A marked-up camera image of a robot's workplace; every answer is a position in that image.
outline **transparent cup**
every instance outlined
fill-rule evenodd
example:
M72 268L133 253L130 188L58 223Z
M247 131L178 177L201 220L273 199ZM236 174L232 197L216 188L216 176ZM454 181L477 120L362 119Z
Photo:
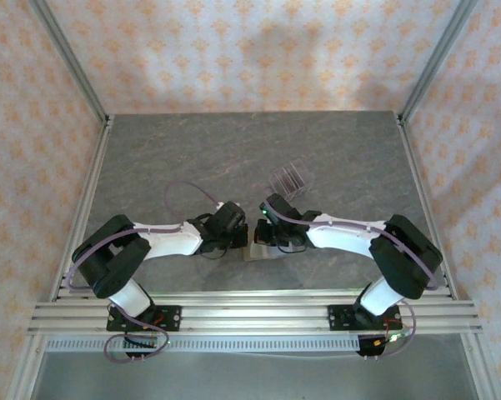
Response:
M268 179L273 190L287 201L307 192L315 178L300 158L275 170Z

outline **gray table surface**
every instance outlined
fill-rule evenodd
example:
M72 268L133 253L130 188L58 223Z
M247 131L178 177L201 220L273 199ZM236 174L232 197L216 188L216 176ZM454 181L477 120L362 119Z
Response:
M302 213L361 221L402 213L428 234L392 112L262 112L116 116L86 236L119 213L138 223L175 223L163 206L163 189L173 179L240 203L253 227L270 173L296 158L315 176L312 190L291 202ZM214 211L192 187L173 187L170 198L186 219ZM239 249L214 261L154 258L134 278L151 293L166 293L363 288L379 276L372 260L349 252L308 250L244 262Z

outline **white wall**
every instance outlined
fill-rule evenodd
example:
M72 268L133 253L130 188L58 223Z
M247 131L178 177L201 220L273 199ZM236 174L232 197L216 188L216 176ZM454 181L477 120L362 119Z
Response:
M463 294L501 378L501 0L476 6L411 124Z
M99 129L28 1L1 1L0 399L48 300Z
M399 111L458 0L51 0L109 113Z

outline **wallpaper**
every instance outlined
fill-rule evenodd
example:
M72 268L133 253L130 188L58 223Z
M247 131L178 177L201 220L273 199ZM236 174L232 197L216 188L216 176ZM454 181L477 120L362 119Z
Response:
M501 0L480 1L413 117L433 210L501 378Z
M48 300L100 125L25 0L0 1L0 399Z
M202 113L398 111L458 0L49 3L108 113Z

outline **metal frame post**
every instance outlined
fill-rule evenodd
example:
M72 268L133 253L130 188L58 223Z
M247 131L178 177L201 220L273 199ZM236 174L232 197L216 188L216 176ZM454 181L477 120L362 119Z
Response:
M461 0L459 2L456 11L444 29L443 36L441 36L435 46L417 84L409 95L408 100L406 100L402 112L399 114L401 122L407 122L417 109L477 2L478 0Z
M76 84L85 96L94 115L101 123L105 122L108 115L104 111L97 94L94 92L87 75L83 71L82 65L70 47L63 30L59 27L59 23L53 15L52 9L48 6L46 0L29 0L29 2L32 5L33 11L37 14L39 20L47 30L48 36L52 39L61 58L67 65L68 71L71 73L74 81L76 81Z

